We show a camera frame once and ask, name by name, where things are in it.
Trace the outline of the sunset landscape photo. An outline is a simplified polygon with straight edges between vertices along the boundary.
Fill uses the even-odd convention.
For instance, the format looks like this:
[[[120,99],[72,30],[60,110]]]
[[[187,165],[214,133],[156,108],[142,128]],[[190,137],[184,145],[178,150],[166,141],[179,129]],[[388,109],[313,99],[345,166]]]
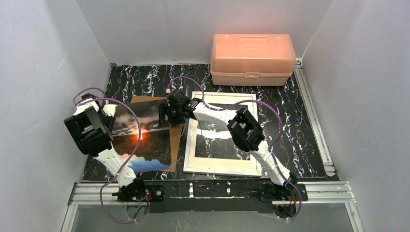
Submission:
[[[135,117],[124,106],[125,112],[117,114],[111,134],[113,146],[123,160],[126,160],[135,148],[138,138],[140,144],[128,162],[136,173],[160,171],[171,167],[170,127],[159,128],[158,106],[166,100],[154,100],[128,104],[138,117],[141,133]]]

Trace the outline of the clear glass sheet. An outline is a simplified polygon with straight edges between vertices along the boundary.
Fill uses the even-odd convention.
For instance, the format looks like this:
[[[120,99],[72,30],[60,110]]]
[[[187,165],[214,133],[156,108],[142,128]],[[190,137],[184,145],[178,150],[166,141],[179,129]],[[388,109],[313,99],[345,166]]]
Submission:
[[[250,155],[238,149],[226,127],[208,121],[198,121],[195,157],[228,160],[250,160]]]

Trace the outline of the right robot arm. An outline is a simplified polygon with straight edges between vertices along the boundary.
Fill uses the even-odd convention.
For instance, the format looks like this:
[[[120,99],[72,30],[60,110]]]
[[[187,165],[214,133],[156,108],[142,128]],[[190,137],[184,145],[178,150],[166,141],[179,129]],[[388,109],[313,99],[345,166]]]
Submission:
[[[272,183],[292,189],[297,184],[296,176],[276,158],[263,134],[263,128],[246,108],[237,111],[215,108],[202,99],[189,99],[178,89],[166,89],[167,103],[159,107],[160,125],[175,126],[185,119],[207,121],[228,129],[236,147],[252,155],[267,172]]]

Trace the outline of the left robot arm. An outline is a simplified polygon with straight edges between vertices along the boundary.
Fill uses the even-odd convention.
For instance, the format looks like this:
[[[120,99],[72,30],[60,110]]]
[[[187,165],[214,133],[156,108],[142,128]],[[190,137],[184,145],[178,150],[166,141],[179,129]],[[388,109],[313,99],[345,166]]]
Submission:
[[[141,184],[135,172],[128,166],[122,167],[124,160],[114,149],[111,131],[114,127],[117,109],[124,113],[125,109],[116,104],[93,101],[97,97],[84,94],[76,111],[64,120],[71,137],[84,155],[89,155],[102,163],[107,170],[116,175],[121,191],[136,191]]]

